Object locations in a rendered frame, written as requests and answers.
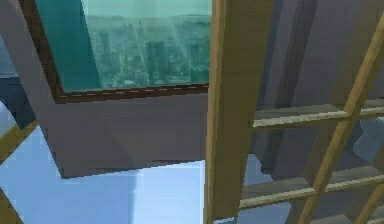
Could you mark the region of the dark framed window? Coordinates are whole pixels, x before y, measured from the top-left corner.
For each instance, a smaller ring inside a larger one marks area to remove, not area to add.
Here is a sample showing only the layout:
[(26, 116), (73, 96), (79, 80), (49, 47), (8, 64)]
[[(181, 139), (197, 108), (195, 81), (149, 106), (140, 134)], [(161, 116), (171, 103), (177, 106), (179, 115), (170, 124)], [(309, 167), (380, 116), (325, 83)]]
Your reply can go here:
[(204, 93), (210, 0), (18, 0), (57, 103)]

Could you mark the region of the light wooden shelf unit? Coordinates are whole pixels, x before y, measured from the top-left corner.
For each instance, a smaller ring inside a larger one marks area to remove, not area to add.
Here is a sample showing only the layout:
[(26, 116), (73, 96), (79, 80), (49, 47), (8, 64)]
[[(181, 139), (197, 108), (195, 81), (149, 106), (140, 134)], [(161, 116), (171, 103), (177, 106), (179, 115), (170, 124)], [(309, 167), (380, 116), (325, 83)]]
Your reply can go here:
[(203, 224), (384, 224), (384, 0), (213, 0)]

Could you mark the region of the grey blue object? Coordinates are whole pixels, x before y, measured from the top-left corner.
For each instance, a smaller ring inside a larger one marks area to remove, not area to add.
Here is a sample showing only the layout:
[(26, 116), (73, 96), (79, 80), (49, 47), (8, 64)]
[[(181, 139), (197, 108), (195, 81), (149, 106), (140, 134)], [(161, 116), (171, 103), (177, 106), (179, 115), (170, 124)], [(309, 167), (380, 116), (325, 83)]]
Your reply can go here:
[(367, 162), (372, 162), (384, 143), (384, 119), (370, 118), (360, 121), (363, 131), (355, 143), (353, 152)]

